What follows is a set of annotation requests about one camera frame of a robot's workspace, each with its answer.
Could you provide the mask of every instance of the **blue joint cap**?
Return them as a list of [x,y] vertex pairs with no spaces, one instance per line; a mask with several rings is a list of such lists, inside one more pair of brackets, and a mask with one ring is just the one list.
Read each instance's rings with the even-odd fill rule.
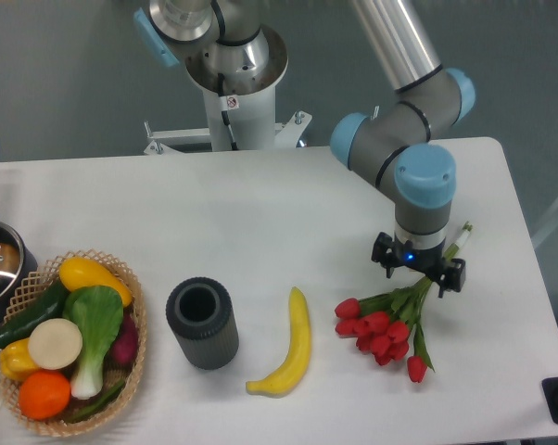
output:
[[335,158],[347,168],[349,168],[349,152],[351,151],[353,138],[355,138],[361,123],[367,118],[367,115],[361,113],[349,114],[336,125],[331,135],[331,151]]
[[137,9],[133,15],[134,27],[139,32],[141,40],[146,45],[147,49],[156,60],[166,68],[171,68],[180,65],[176,56],[164,44],[158,32],[154,29],[151,21],[143,12],[143,9]]
[[456,120],[456,122],[458,122],[460,119],[466,116],[475,105],[475,86],[473,85],[473,81],[471,81],[461,70],[458,70],[456,68],[448,68],[446,69],[446,72],[450,76],[452,76],[452,79],[454,79],[456,83],[458,83],[458,87],[461,89],[461,112],[459,113],[458,119]]
[[395,184],[404,198],[422,209],[439,209],[456,191],[456,163],[443,146],[417,144],[399,155]]

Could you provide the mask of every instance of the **wicker basket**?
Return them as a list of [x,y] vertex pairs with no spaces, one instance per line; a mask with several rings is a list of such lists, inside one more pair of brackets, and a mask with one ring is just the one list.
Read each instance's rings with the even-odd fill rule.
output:
[[82,407],[93,400],[75,400],[71,399],[70,405],[65,411],[56,417],[46,419],[44,421],[34,421],[21,413],[18,406],[19,386],[20,382],[15,382],[4,376],[1,376],[1,389],[5,405],[11,411],[18,422],[25,425],[31,431],[42,436],[66,437],[86,433],[98,426],[105,424],[114,418],[133,397],[137,389],[139,380],[143,373],[143,362],[146,353],[146,307],[137,277],[126,263],[118,260],[112,255],[103,252],[78,251],[68,252],[64,256],[58,256],[54,260],[47,261],[43,267],[37,272],[32,272],[25,278],[21,286],[16,290],[15,296],[11,299],[9,308],[7,308],[5,321],[9,320],[16,313],[22,311],[28,304],[34,301],[42,292],[49,287],[58,277],[58,268],[63,261],[70,257],[85,257],[100,262],[112,273],[129,287],[133,294],[133,304],[125,310],[131,310],[131,316],[135,321],[135,325],[139,331],[139,350],[134,360],[133,366],[123,368],[117,365],[108,357],[104,361],[104,389],[108,389],[118,382],[121,378],[126,378],[126,385],[118,398],[108,404],[101,412],[94,414],[89,419],[76,423],[67,424],[63,418],[77,412]]

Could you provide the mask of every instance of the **tulip bouquet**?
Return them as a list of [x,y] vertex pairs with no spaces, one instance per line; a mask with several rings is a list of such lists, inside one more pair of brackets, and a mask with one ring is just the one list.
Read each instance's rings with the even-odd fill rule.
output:
[[[467,222],[454,243],[444,252],[451,260],[464,245],[473,226]],[[404,359],[410,349],[413,335],[412,356],[407,359],[407,371],[412,382],[421,383],[427,368],[434,370],[427,347],[421,313],[432,281],[424,276],[413,286],[394,289],[367,299],[346,299],[335,308],[340,319],[336,332],[341,337],[356,337],[356,346],[363,353],[374,355],[380,366]]]

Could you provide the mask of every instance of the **white table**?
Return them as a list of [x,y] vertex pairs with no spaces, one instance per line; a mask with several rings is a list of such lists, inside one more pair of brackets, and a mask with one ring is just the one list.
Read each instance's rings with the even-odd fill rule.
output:
[[[558,376],[558,330],[500,145],[446,140],[458,164],[450,238],[466,220],[463,292],[425,304],[437,372],[412,384],[334,333],[333,309],[413,283],[370,261],[393,206],[328,148],[0,164],[0,219],[39,262],[96,248],[129,263],[148,309],[146,370],[120,418],[71,443],[461,443],[558,436],[540,386]],[[184,279],[230,292],[240,349],[188,363],[164,307]],[[287,397],[250,396],[289,342],[287,298],[308,298],[313,355]],[[0,412],[0,444],[47,443]]]

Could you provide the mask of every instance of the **yellow banana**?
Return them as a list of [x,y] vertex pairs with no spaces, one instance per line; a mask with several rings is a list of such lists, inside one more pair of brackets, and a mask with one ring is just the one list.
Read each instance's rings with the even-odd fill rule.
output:
[[246,382],[248,393],[283,397],[306,374],[312,350],[312,335],[306,297],[297,287],[293,287],[289,295],[289,321],[291,340],[287,357],[281,366],[262,380]]

